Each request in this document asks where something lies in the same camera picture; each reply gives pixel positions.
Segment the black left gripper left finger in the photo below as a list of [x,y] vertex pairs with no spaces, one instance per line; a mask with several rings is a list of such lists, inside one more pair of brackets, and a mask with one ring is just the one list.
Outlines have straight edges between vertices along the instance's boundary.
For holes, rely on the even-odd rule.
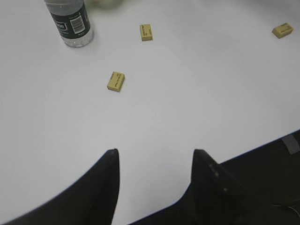
[[9,225],[110,225],[119,196],[119,152],[108,150],[81,178]]

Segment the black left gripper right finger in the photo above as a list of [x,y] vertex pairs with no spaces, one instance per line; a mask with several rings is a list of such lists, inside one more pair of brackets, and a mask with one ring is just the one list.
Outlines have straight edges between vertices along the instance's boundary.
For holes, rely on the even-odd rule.
[[254,224],[255,198],[204,150],[194,150],[191,186],[199,225]]

